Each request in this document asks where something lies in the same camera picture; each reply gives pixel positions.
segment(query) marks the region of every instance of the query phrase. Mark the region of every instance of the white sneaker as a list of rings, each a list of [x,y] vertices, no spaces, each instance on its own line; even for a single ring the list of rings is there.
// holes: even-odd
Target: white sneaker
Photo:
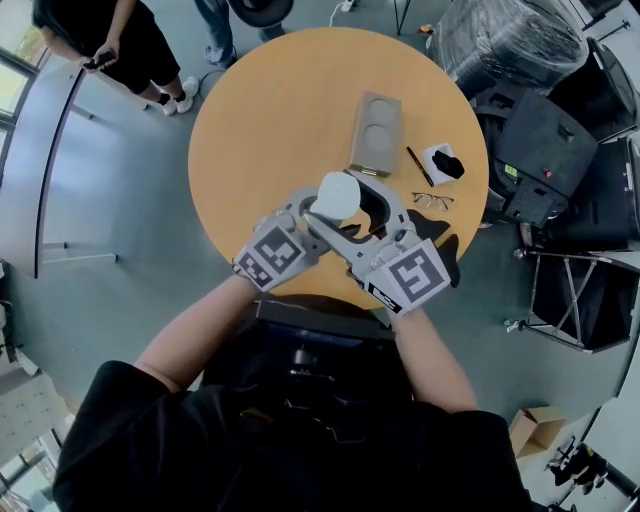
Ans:
[[[182,83],[182,90],[184,91],[186,98],[182,101],[176,102],[179,114],[184,114],[191,110],[191,107],[193,107],[193,98],[198,94],[199,88],[200,82],[195,76],[190,76]]]
[[[176,102],[173,100],[173,98],[169,98],[169,101],[167,101],[164,105],[160,105],[160,108],[162,109],[162,113],[165,116],[172,116],[176,113],[176,110],[178,110],[178,106],[176,105]]]

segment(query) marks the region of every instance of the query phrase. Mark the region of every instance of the person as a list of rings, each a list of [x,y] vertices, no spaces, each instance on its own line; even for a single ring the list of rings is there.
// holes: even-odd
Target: person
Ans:
[[[258,28],[258,36],[263,43],[284,35],[281,21],[293,7],[293,0],[230,0],[229,3],[242,21]],[[205,59],[228,69],[237,56],[227,0],[195,0],[195,4],[207,24],[210,39],[204,50]]]
[[[92,73],[127,86],[165,115],[188,112],[199,82],[180,82],[176,62],[149,8],[139,0],[34,0],[33,24],[56,55],[86,66],[111,52],[113,58]]]
[[[134,365],[100,367],[62,447],[53,488],[62,512],[96,504],[533,510],[506,422],[478,410],[422,309],[390,313],[395,344],[388,341],[375,366],[379,345],[368,350],[362,341],[349,351],[337,337],[327,371],[313,374],[292,369],[290,356],[313,365],[329,349],[310,348],[316,340],[306,328],[245,322],[259,298],[253,281],[233,275],[162,329]],[[311,309],[301,298],[278,300],[295,305],[296,321]],[[332,306],[349,326],[354,308]],[[391,350],[412,397],[403,398]],[[187,391],[203,370],[199,389]]]

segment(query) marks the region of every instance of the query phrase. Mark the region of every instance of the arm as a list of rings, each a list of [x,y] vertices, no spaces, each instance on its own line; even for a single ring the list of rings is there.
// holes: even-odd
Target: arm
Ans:
[[[107,34],[107,40],[100,48],[98,48],[93,56],[93,60],[97,61],[101,54],[106,53],[109,50],[115,54],[116,58],[105,63],[104,66],[99,68],[99,70],[110,66],[118,60],[118,56],[120,55],[120,36],[122,36],[124,28],[127,26],[137,1],[138,0],[118,0],[116,2],[116,7],[113,11],[113,18],[111,18],[111,26],[109,27],[109,33]]]
[[[42,38],[44,39],[47,48],[56,55],[60,55],[61,57],[74,62],[80,62],[80,60],[85,60],[86,62],[90,60],[88,57],[80,55],[80,53],[74,50],[64,39],[55,35],[53,30],[49,27],[42,27],[40,29],[40,34],[42,34]]]
[[[137,1],[138,0],[118,0],[116,2],[116,8],[113,11],[113,18],[111,19],[111,27],[107,35],[107,42],[120,41],[122,31],[124,27],[127,26],[127,22],[131,17]]]
[[[135,366],[172,392],[188,388],[258,294],[248,279],[230,277],[162,329]]]
[[[422,309],[391,317],[415,397],[449,413],[477,409],[471,385]]]

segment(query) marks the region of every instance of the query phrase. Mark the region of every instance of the black and white object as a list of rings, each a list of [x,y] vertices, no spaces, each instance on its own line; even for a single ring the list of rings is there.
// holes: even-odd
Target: black and white object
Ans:
[[[450,282],[433,242],[424,240],[368,274],[364,289],[402,316],[424,304]]]
[[[444,154],[452,159],[456,158],[451,145],[448,143],[431,146],[424,150],[422,156],[424,158],[425,164],[427,165],[427,172],[429,173],[429,176],[431,176],[434,186],[442,185],[443,183],[458,179],[455,176],[448,174],[447,172],[445,172],[445,170],[441,169],[438,166],[438,158],[436,157],[436,154],[439,153]]]
[[[358,180],[369,234],[356,239],[313,212],[309,228],[345,259],[365,291],[399,316],[424,304],[451,281],[431,240],[422,240],[400,198],[377,179],[345,171]]]
[[[317,264],[329,246],[298,226],[301,212],[317,194],[317,188],[299,189],[283,208],[265,217],[234,259],[233,271],[267,292]]]

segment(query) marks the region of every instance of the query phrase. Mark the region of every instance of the orange tabletop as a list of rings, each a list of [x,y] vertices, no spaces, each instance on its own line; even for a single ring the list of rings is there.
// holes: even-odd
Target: orange tabletop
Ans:
[[[198,114],[189,149],[191,194],[211,242],[229,261],[259,219],[294,190],[319,186],[327,172],[347,165],[364,91],[402,101],[396,170],[381,179],[407,208],[413,207],[412,192],[454,198],[446,212],[419,211],[451,224],[460,240],[458,259],[464,254],[480,224],[489,181],[484,139],[471,106],[444,71],[406,44],[365,30],[320,28],[288,34],[242,57]],[[444,142],[465,174],[432,189],[405,146],[421,157],[425,148]],[[330,252],[274,293],[380,307],[345,277],[346,269]]]

